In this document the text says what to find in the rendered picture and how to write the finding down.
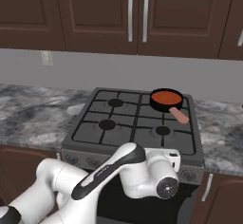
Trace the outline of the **grey gas stove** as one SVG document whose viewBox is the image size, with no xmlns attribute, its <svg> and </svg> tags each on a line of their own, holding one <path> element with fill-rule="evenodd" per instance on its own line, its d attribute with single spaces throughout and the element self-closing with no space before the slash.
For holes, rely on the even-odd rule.
<svg viewBox="0 0 243 224">
<path fill-rule="evenodd" d="M 150 94 L 126 89 L 97 88 L 72 123 L 62 146 L 66 155 L 78 158 L 75 166 L 87 172 L 96 168 L 86 160 L 101 164 L 124 143 L 134 142 L 144 148 L 176 149 L 180 154 L 178 180 L 199 187 L 204 174 L 204 157 L 198 132 L 193 98 L 185 94 L 180 111 L 189 122 L 178 122 L 171 113 L 151 107 Z M 184 171 L 196 173 L 196 180 L 182 178 Z"/>
</svg>

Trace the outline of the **dark brown base cupboard door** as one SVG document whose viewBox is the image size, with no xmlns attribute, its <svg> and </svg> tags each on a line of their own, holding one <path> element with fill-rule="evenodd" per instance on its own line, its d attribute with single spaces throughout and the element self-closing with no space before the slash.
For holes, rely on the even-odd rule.
<svg viewBox="0 0 243 224">
<path fill-rule="evenodd" d="M 214 174 L 202 202 L 209 174 L 204 173 L 190 224 L 243 224 L 243 177 Z"/>
<path fill-rule="evenodd" d="M 0 201 L 9 204 L 31 186 L 38 164 L 46 158 L 57 156 L 50 151 L 0 145 Z"/>
</svg>

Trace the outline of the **grey stove knob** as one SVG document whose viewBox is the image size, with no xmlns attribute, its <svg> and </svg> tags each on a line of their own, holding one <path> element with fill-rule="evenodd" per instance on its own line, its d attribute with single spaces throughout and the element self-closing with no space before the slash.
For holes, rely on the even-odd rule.
<svg viewBox="0 0 243 224">
<path fill-rule="evenodd" d="M 101 165 L 101 163 L 98 160 L 92 158 L 88 158 L 86 162 L 93 168 L 97 168 Z"/>
<path fill-rule="evenodd" d="M 189 182 L 195 181 L 196 180 L 196 173 L 193 172 L 193 171 L 184 171 L 183 174 L 182 174 L 182 178 L 189 181 Z"/>
<path fill-rule="evenodd" d="M 79 159 L 78 158 L 75 158 L 75 157 L 72 157 L 70 155 L 66 155 L 65 156 L 65 160 L 67 163 L 71 164 L 71 165 L 75 165 L 78 163 Z"/>
</svg>

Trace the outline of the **white wall socket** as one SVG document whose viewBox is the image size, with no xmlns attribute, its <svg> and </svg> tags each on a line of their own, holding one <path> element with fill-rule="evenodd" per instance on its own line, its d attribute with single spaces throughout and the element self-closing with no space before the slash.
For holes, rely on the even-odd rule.
<svg viewBox="0 0 243 224">
<path fill-rule="evenodd" d="M 50 51 L 42 51 L 42 62 L 43 65 L 53 65 L 52 56 Z"/>
</svg>

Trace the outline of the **dark brown wall cupboard door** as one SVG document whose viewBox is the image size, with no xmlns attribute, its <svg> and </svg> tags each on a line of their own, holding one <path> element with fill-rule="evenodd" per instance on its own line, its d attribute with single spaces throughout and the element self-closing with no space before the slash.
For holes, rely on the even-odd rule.
<svg viewBox="0 0 243 224">
<path fill-rule="evenodd" d="M 215 59 L 232 0 L 149 0 L 147 42 L 142 42 L 140 0 L 138 54 Z"/>
<path fill-rule="evenodd" d="M 0 48 L 64 50 L 58 0 L 0 0 Z"/>
<path fill-rule="evenodd" d="M 243 29 L 243 0 L 232 0 L 227 24 L 219 51 L 220 60 L 243 61 L 243 46 L 238 47 L 238 38 Z"/>
<path fill-rule="evenodd" d="M 135 54 L 139 0 L 133 0 L 133 41 L 128 42 L 128 0 L 58 0 L 67 51 Z"/>
</svg>

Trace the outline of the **black oven door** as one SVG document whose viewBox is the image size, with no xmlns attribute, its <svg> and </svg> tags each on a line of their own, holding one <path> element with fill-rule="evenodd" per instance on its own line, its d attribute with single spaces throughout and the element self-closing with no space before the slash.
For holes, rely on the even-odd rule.
<svg viewBox="0 0 243 224">
<path fill-rule="evenodd" d="M 170 199 L 133 199 L 125 195 L 120 177 L 115 176 L 100 193 L 97 224 L 190 224 L 197 188 L 180 183 Z"/>
</svg>

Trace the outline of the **red marinara sauce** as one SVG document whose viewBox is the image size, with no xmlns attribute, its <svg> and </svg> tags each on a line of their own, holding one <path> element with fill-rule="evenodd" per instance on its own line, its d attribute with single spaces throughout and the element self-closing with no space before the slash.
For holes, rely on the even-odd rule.
<svg viewBox="0 0 243 224">
<path fill-rule="evenodd" d="M 181 102 L 181 97 L 171 91 L 158 91 L 152 95 L 152 99 L 161 104 L 177 104 Z"/>
</svg>

